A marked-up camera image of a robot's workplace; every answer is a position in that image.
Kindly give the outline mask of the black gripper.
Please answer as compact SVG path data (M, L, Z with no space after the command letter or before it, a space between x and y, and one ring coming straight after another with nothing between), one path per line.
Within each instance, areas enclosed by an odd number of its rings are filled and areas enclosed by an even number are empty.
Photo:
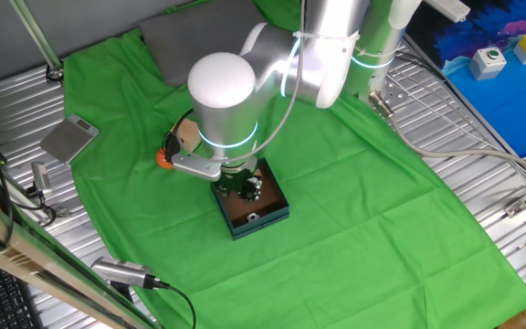
M244 169L235 173L223 172L212 186L222 197L236 192L247 202L254 202L260 197L262 180L254 172Z

